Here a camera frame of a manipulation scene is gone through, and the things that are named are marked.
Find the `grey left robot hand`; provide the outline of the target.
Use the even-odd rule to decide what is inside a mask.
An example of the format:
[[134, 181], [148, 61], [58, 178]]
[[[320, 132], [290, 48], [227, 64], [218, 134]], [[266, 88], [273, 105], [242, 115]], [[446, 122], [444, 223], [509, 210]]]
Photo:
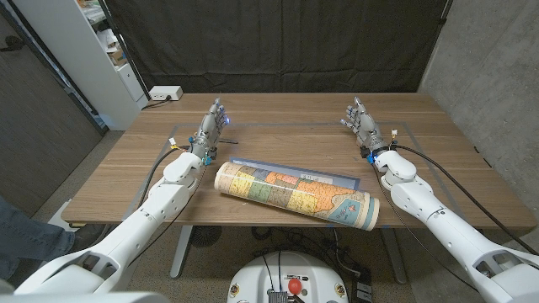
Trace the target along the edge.
[[216, 159], [219, 138], [223, 128], [230, 123], [220, 99], [216, 98], [203, 117], [194, 138], [190, 138], [189, 152], [199, 157], [205, 166]]

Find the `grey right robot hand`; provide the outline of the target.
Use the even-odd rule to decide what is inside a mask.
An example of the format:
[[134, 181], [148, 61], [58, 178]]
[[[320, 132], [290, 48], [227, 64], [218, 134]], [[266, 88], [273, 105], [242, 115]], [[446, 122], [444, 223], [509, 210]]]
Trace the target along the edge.
[[355, 134], [360, 155], [373, 163], [380, 154], [389, 151], [389, 144], [383, 139], [379, 125], [366, 111], [360, 98], [355, 96], [354, 101], [355, 104], [349, 105], [345, 110], [346, 119], [342, 119], [340, 123]]

